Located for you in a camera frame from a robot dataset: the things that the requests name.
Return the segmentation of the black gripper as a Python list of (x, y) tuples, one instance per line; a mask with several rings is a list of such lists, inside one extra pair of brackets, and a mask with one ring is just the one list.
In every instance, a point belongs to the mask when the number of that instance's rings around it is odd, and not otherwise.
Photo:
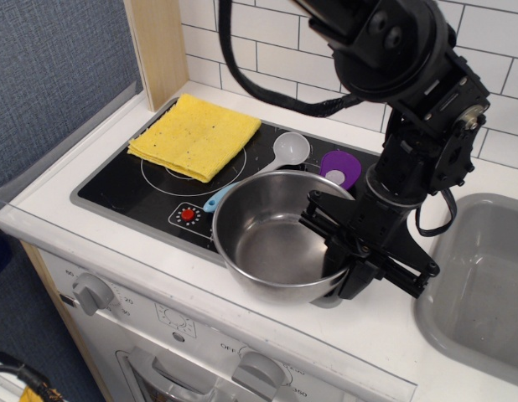
[(422, 294), (439, 267), (412, 238), (407, 218), (426, 197), (420, 188), (392, 192), (373, 167), (365, 175), (365, 191), (356, 200), (317, 189), (308, 193), (300, 223), (325, 239), (323, 277), (348, 267), (340, 299), (352, 300), (381, 279), (414, 298)]

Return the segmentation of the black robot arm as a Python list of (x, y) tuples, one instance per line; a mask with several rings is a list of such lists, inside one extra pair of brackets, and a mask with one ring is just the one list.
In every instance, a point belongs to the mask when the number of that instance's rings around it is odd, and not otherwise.
[(333, 50), (339, 81), (358, 101), (392, 109), (382, 153), (354, 200), (314, 190), (301, 222), (327, 247), (324, 272), (343, 272), (353, 299), (386, 279), (420, 296), (439, 272), (407, 219), (430, 195), (456, 209), (451, 187), (474, 169), (474, 139), (489, 93), (454, 51), (455, 33), (433, 1), (304, 1), (310, 27)]

